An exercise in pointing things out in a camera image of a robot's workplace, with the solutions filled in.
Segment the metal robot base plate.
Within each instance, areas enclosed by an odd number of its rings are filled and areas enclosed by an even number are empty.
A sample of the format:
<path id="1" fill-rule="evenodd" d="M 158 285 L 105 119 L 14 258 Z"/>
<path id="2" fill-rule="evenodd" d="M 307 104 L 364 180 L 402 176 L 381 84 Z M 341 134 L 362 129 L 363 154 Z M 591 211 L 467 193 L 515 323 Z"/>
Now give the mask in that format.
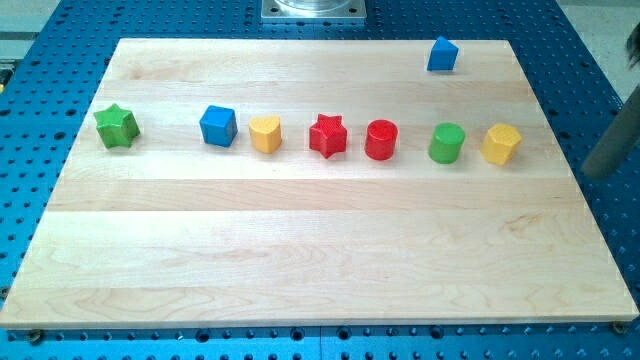
<path id="1" fill-rule="evenodd" d="M 365 0 L 261 0 L 261 18 L 268 21 L 364 20 Z"/>

